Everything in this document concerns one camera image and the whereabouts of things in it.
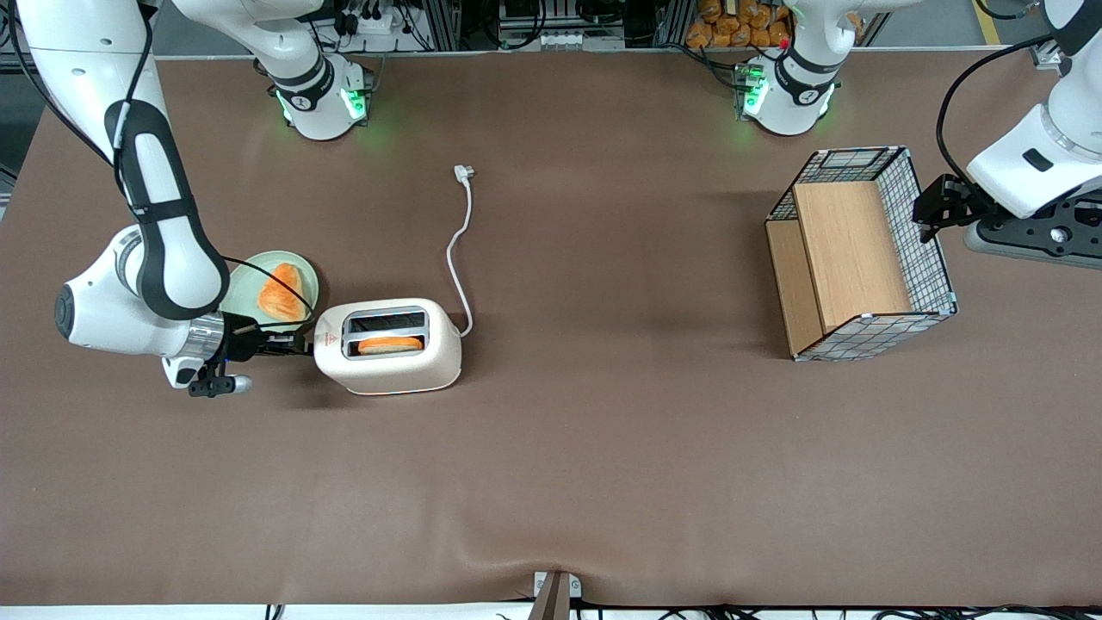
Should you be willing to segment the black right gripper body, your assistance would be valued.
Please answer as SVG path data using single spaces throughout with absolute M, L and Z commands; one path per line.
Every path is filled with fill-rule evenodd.
M 263 350 L 267 334 L 252 317 L 224 317 L 220 360 L 244 363 Z

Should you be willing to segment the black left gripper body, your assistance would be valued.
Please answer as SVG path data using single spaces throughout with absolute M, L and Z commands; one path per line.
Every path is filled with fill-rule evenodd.
M 991 215 L 985 191 L 953 174 L 934 181 L 934 226 L 966 226 Z

